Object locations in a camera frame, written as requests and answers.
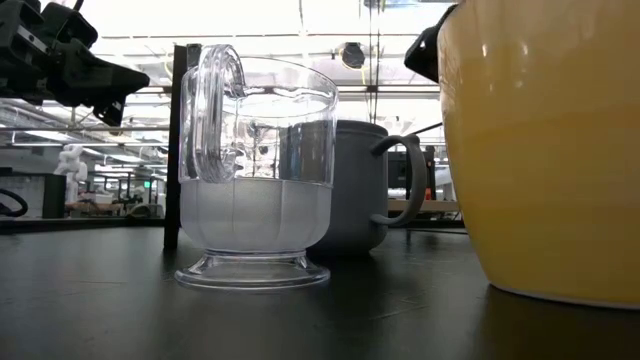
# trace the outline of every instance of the water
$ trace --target water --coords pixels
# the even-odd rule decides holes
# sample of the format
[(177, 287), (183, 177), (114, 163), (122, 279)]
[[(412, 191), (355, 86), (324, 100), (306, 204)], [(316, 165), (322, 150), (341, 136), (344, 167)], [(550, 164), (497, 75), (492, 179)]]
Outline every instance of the water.
[(331, 188), (306, 182), (237, 178), (182, 183), (182, 227), (203, 248), (238, 252), (299, 251), (329, 227)]

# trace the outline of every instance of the pitcher handle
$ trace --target pitcher handle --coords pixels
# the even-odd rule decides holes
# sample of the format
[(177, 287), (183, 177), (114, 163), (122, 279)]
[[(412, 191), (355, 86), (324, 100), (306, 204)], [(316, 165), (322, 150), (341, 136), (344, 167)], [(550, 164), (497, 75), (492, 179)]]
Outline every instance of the pitcher handle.
[(403, 144), (407, 148), (411, 159), (413, 177), (411, 178), (411, 195), (409, 203), (400, 215), (395, 218), (388, 218), (380, 214), (371, 215), (371, 221), (381, 225), (403, 225), (413, 220), (420, 212), (424, 195), (427, 190), (427, 165), (424, 155), (420, 150), (420, 139), (416, 135), (407, 136), (387, 136), (371, 147), (371, 154), (380, 156), (396, 144)]
[(193, 141), (191, 153), (198, 177), (205, 182), (223, 183), (235, 175), (236, 149), (233, 141), (223, 144), (223, 126), (235, 128), (235, 114), (223, 115), (224, 98), (244, 96), (244, 73), (240, 57), (231, 45), (213, 45), (202, 49), (198, 62), (196, 91), (191, 117)]

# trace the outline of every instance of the desk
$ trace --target desk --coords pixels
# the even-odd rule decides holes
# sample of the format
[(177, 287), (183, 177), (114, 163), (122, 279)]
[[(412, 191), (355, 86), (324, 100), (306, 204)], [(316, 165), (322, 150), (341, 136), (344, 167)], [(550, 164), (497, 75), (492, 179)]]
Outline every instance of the desk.
[(317, 261), (325, 286), (184, 289), (200, 257), (160, 228), (0, 236), (0, 359), (639, 359), (640, 312), (489, 286), (469, 239), (392, 230), (370, 257)]

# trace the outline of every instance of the gray mug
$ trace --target gray mug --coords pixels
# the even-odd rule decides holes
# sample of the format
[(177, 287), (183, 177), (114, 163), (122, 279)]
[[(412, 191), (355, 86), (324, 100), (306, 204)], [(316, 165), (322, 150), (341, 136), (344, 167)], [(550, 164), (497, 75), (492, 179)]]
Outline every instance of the gray mug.
[[(338, 120), (331, 195), (331, 222), (324, 237), (308, 251), (322, 255), (367, 253), (387, 235), (387, 226), (411, 221), (420, 211), (427, 189), (427, 167), (416, 135), (387, 136), (381, 126)], [(394, 145), (407, 148), (411, 159), (411, 196), (407, 208), (388, 218), (388, 161)]]

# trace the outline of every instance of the yellow container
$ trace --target yellow container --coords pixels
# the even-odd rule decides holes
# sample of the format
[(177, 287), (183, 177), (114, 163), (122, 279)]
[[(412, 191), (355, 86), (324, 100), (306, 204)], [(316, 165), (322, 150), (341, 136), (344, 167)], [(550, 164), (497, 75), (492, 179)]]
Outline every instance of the yellow container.
[(467, 0), (438, 39), (456, 193), (489, 280), (640, 308), (640, 0)]

